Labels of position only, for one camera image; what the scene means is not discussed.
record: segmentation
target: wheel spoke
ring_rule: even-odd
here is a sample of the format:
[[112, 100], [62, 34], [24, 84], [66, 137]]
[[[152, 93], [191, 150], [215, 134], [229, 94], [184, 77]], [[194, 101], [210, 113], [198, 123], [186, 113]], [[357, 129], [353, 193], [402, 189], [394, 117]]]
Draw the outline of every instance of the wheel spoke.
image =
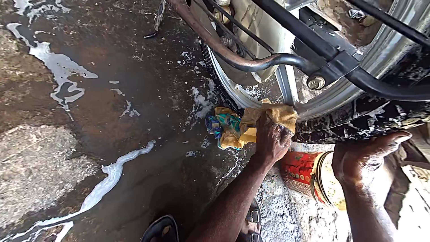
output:
[[295, 107], [299, 101], [293, 67], [290, 65], [279, 65], [275, 75], [282, 98], [284, 99], [284, 104]]

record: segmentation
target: black sandal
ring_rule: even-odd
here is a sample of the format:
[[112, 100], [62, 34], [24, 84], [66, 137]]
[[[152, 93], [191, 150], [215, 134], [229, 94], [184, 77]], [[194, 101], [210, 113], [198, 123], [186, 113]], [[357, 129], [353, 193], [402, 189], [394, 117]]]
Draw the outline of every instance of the black sandal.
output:
[[260, 233], [251, 232], [245, 234], [243, 231], [240, 231], [236, 242], [263, 242], [263, 239], [261, 238], [261, 212], [255, 199], [249, 207], [246, 221], [257, 224], [257, 227], [260, 227]]
[[151, 223], [140, 241], [151, 242], [153, 238], [162, 242], [179, 242], [178, 226], [172, 215], [162, 216]]

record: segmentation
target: blue patterned cloth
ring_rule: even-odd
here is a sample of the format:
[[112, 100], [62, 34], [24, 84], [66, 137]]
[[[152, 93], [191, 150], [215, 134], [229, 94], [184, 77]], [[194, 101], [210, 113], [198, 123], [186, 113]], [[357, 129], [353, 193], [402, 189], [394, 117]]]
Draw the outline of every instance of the blue patterned cloth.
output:
[[205, 119], [207, 131], [210, 134], [213, 134], [218, 140], [218, 148], [220, 149], [222, 149], [220, 139], [224, 130], [228, 129], [229, 131], [234, 132], [238, 138], [240, 137], [239, 124], [240, 118], [234, 117], [231, 114], [217, 114], [215, 116], [207, 116]]

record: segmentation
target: hand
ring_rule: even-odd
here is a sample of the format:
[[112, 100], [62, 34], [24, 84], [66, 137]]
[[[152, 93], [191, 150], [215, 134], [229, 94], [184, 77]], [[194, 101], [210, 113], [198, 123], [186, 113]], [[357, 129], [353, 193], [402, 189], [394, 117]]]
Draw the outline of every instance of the hand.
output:
[[332, 163], [336, 179], [344, 190], [369, 191], [384, 157], [396, 151], [401, 142], [411, 137], [409, 132], [397, 131], [372, 140], [337, 143]]
[[273, 123], [264, 112], [257, 120], [257, 148], [255, 155], [259, 160], [272, 166], [287, 153], [293, 132]]

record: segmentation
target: concrete floor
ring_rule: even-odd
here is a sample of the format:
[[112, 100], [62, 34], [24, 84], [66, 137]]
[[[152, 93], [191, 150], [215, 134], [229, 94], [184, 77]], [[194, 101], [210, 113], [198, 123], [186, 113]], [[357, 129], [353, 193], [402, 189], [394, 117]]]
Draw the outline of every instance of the concrete floor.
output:
[[[52, 184], [56, 195], [38, 208], [16, 210], [19, 219], [2, 214], [9, 222], [0, 228], [1, 241], [139, 241], [148, 224], [163, 214], [176, 218], [184, 240], [211, 199], [252, 155], [253, 145], [222, 151], [207, 134], [202, 118], [223, 102], [203, 68], [193, 31], [167, 10], [159, 35], [143, 39], [157, 6], [158, 0], [0, 1], [2, 145], [17, 142], [8, 135], [20, 126], [29, 130], [22, 137], [36, 137], [28, 147], [49, 139], [39, 128], [30, 128], [41, 125], [53, 134], [68, 130], [70, 135], [64, 134], [60, 143], [73, 144], [59, 149], [66, 158], [46, 153], [47, 163], [61, 163], [53, 169], [28, 169], [70, 187]], [[156, 141], [153, 149], [124, 164], [113, 189], [80, 213], [86, 196], [107, 177], [101, 166], [151, 140]], [[35, 156], [46, 148], [38, 147]], [[12, 156], [22, 157], [22, 150]], [[20, 160], [23, 169], [25, 162], [32, 159]], [[74, 164], [96, 168], [56, 176], [55, 167]], [[22, 192], [36, 199], [43, 195], [37, 189], [47, 186], [45, 182], [33, 183], [34, 193]], [[348, 228], [336, 225], [341, 220], [335, 211], [284, 189], [276, 169], [257, 197], [267, 241], [350, 238]]]

